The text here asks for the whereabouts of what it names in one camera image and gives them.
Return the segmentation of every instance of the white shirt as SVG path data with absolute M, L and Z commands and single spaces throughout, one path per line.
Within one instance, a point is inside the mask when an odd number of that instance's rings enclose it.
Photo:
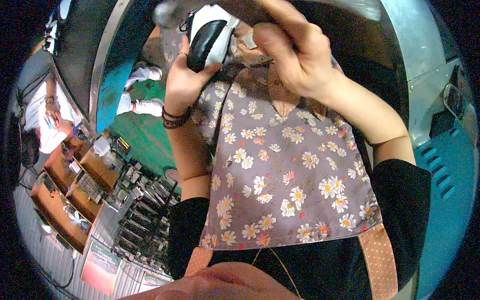
M 27 106 L 25 112 L 25 130 L 40 129 L 40 151 L 45 154 L 52 153 L 55 148 L 67 137 L 64 132 L 48 128 L 45 121 L 47 96 L 47 83 L 43 82 Z M 67 101 L 65 94 L 57 83 L 57 105 L 60 115 L 64 120 L 72 121 L 76 126 L 82 120 Z

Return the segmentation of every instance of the pink polka dot strap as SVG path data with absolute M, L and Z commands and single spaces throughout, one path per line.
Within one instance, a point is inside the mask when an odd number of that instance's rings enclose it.
M 359 235 L 367 264 L 373 300 L 387 300 L 398 293 L 395 258 L 392 244 L 383 224 Z
M 193 250 L 190 261 L 188 262 L 185 277 L 195 275 L 197 271 L 206 268 L 210 259 L 212 259 L 213 251 L 204 247 L 197 247 Z

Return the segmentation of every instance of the woman's hand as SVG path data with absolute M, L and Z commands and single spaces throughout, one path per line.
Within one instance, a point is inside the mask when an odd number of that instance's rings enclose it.
M 188 54 L 189 51 L 188 38 L 182 36 L 180 52 Z M 207 81 L 221 68 L 221 63 L 214 63 L 195 73 L 187 67 L 187 55 L 179 54 L 168 72 L 165 111 L 174 116 L 184 114 L 195 103 Z
M 330 41 L 293 5 L 282 0 L 256 0 L 281 25 L 258 24 L 253 40 L 275 60 L 282 83 L 293 93 L 321 100 L 337 75 L 332 68 Z M 292 42 L 298 51 L 294 51 Z
M 58 131 L 64 132 L 66 135 L 70 135 L 73 131 L 73 123 L 64 120 L 59 111 L 56 111 L 53 115 L 53 129 L 56 129 Z
M 48 118 L 50 115 L 55 117 L 56 113 L 60 114 L 59 108 L 55 103 L 49 103 L 45 105 L 47 111 L 45 112 L 45 116 Z

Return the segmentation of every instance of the floral apron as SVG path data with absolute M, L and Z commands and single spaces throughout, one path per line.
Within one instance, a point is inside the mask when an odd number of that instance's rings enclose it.
M 180 41 L 178 29 L 163 32 L 164 72 Z M 235 64 L 232 41 L 231 64 L 204 88 L 192 115 L 215 158 L 201 247 L 185 276 L 206 267 L 212 250 L 358 236 L 372 296 L 389 299 L 397 292 L 395 261 L 352 127 L 332 110 L 316 116 L 308 100 L 280 116 L 268 92 L 269 68 Z M 332 64 L 341 72 L 334 59 Z M 380 247 L 382 256 L 368 255 Z M 375 279 L 379 271 L 382 279 Z

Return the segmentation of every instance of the ventilation slot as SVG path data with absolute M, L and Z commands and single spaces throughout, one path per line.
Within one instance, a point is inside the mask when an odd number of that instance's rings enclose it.
M 443 186 L 447 185 L 450 183 L 451 178 L 448 175 L 443 175 L 438 181 L 437 181 L 437 186 L 439 188 L 442 188 Z
M 434 149 L 433 147 L 427 147 L 421 152 L 421 155 L 425 156 L 427 153 L 429 153 L 433 149 Z
M 438 176 L 442 175 L 443 173 L 445 173 L 446 170 L 447 170 L 447 168 L 445 168 L 444 166 L 438 166 L 435 169 L 433 169 L 432 175 L 438 177 Z
M 454 192 L 455 192 L 455 187 L 453 185 L 449 186 L 442 192 L 442 199 L 446 200 L 450 198 L 450 196 L 452 196 Z
M 434 155 L 432 157 L 430 157 L 428 160 L 427 160 L 427 166 L 431 165 L 436 159 L 438 159 L 439 156 L 437 155 Z

